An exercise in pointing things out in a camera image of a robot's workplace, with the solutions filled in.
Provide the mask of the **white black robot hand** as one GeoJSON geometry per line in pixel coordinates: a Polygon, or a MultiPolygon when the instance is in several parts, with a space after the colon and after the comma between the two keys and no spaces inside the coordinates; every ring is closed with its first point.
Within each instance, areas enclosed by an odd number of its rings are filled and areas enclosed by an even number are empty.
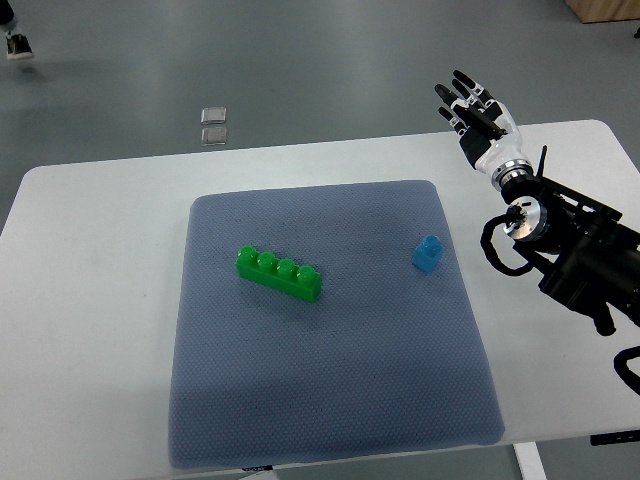
{"type": "Polygon", "coordinates": [[[455,70],[451,87],[438,84],[434,90],[443,102],[438,112],[458,135],[468,163],[489,177],[496,190],[533,173],[514,118],[484,86],[455,70]]]}

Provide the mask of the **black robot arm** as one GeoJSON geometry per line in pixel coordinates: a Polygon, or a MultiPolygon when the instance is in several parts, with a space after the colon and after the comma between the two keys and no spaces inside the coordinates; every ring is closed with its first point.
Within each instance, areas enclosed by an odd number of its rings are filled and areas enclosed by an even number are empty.
{"type": "Polygon", "coordinates": [[[639,321],[639,234],[621,213],[555,182],[525,159],[490,169],[506,212],[484,226],[480,245],[497,271],[517,277],[538,270],[540,291],[592,319],[611,336],[613,309],[639,321]]]}

